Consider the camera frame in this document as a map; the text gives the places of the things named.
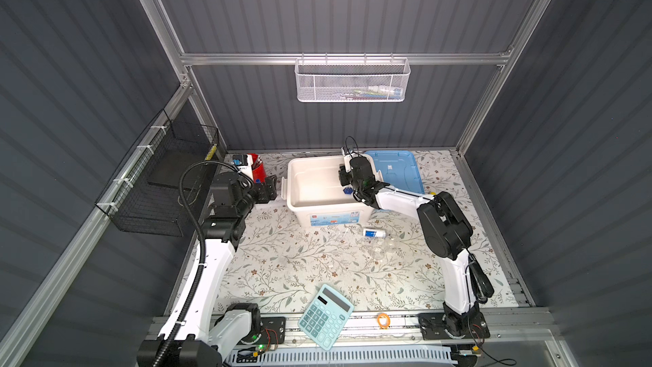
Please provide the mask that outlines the beige plastic storage bin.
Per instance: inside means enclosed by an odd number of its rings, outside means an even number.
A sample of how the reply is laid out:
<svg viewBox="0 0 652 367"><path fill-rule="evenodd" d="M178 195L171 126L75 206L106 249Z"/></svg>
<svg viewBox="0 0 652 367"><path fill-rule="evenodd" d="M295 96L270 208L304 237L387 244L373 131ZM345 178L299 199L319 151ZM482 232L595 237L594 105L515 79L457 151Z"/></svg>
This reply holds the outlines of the beige plastic storage bin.
<svg viewBox="0 0 652 367"><path fill-rule="evenodd" d="M340 167L349 166L349 156L295 158L282 179L287 207L303 228L343 224L366 224L373 207L357 202L341 185Z"/></svg>

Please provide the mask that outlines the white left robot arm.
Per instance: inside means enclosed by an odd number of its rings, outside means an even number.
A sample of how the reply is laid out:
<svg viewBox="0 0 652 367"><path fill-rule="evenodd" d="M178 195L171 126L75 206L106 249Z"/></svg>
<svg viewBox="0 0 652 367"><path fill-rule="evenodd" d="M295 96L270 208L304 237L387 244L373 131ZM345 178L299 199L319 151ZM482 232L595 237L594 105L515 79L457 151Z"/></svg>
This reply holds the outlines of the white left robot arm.
<svg viewBox="0 0 652 367"><path fill-rule="evenodd" d="M217 323L212 312L227 268L257 204L275 200L276 178L257 181L256 155L235 155L214 178L208 217L192 222L197 254L182 295L154 340L142 341L139 366L226 366L244 339L261 335L261 312L254 303L236 303Z"/></svg>

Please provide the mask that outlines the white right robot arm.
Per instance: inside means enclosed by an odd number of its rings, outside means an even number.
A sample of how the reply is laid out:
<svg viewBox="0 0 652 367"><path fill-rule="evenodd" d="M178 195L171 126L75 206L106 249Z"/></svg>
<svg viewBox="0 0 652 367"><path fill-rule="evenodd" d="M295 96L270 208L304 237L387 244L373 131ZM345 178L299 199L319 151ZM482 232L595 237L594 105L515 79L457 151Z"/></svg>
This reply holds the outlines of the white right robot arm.
<svg viewBox="0 0 652 367"><path fill-rule="evenodd" d="M444 279L446 331L453 338L480 336L480 306L494 294L492 282L470 252L473 229L448 192L418 195L376 178L364 156L347 157L339 166L339 181L350 187L354 200L376 210L398 212L419 221L426 246L440 258Z"/></svg>

